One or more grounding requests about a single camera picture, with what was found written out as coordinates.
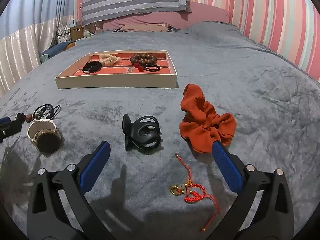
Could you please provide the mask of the black hair claw clip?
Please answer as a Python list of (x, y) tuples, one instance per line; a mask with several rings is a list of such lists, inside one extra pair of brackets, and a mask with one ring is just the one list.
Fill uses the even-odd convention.
[(122, 129), (125, 135), (125, 150), (137, 148), (141, 151), (156, 149), (161, 143), (161, 130), (158, 120), (151, 115), (140, 117), (131, 122), (128, 114), (124, 114)]

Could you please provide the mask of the cream braided scrunchie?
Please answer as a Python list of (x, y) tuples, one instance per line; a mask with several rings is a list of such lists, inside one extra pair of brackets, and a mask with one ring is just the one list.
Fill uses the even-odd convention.
[(105, 54), (105, 53), (99, 55), (99, 62), (103, 67), (114, 66), (120, 61), (121, 61), (121, 58), (116, 55)]

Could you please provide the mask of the blue folded cloth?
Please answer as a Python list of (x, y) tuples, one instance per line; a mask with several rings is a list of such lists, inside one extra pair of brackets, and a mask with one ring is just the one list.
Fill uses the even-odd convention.
[(71, 45), (75, 45), (75, 41), (62, 42), (54, 45), (52, 48), (39, 53), (40, 62), (44, 63), (55, 55), (67, 50), (67, 47)]

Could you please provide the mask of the white pleated curtain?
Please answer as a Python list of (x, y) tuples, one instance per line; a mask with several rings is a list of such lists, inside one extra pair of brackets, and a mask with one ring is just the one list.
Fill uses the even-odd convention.
[(39, 54), (74, 17), (75, 0), (10, 0), (1, 14), (1, 96), (40, 65)]

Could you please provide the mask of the orange fabric scrunchie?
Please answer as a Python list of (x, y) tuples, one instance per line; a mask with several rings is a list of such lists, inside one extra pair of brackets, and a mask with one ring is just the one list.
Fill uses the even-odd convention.
[(189, 141), (195, 152), (210, 153), (216, 141), (223, 146), (231, 143), (236, 130), (234, 116), (230, 113), (219, 115), (206, 101), (200, 86), (190, 83), (185, 87), (181, 110), (185, 116), (179, 124), (180, 135)]

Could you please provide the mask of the grey plush blanket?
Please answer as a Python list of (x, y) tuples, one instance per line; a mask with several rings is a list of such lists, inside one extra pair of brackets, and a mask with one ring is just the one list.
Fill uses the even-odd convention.
[[(57, 88), (55, 77), (84, 55), (129, 49), (168, 51), (178, 87)], [(27, 228), (37, 171), (63, 170), (105, 140), (111, 156), (86, 198), (117, 239), (205, 239), (200, 228), (214, 206), (208, 199), (187, 204), (170, 193), (171, 185), (187, 175), (175, 153), (190, 165), (195, 182), (215, 196), (222, 214), (236, 194), (212, 157), (193, 152), (179, 133), (180, 103), (190, 83), (201, 87), (217, 113), (235, 117), (232, 154), (261, 171), (284, 171), (299, 231), (319, 204), (319, 84), (235, 26), (216, 22), (173, 33), (101, 33), (41, 64), (7, 92), (1, 99), (3, 117), (31, 113), (44, 103), (60, 105), (54, 121), (64, 139), (48, 157), (28, 139), (27, 126), (1, 143), (1, 199), (19, 229)], [(154, 116), (160, 145), (125, 150), (124, 114), (131, 122)]]

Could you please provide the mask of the brown cardboard box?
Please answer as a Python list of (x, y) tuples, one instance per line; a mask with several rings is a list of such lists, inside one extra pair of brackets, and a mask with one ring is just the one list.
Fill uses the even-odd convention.
[(83, 38), (84, 36), (83, 26), (78, 25), (75, 27), (70, 27), (70, 35), (71, 35), (72, 41), (76, 41), (78, 39)]

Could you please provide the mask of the tray with brick pattern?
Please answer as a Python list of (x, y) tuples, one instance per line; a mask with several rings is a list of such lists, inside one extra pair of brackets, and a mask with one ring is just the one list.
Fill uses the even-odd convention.
[[(157, 69), (140, 70), (130, 58), (135, 54), (154, 56)], [(121, 58), (112, 66), (102, 67), (98, 72), (85, 74), (82, 68), (91, 61), (99, 61), (101, 54), (115, 55)], [(92, 87), (145, 87), (145, 88), (177, 88), (177, 71), (166, 50), (114, 50), (89, 53), (72, 63), (56, 78), (59, 89), (92, 88)]]

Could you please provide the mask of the beige pillow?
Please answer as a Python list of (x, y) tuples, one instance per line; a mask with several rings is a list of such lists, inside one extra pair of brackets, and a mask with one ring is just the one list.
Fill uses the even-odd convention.
[(119, 31), (135, 32), (135, 31), (147, 31), (147, 32), (169, 32), (170, 26), (167, 24), (127, 24), (119, 29)]

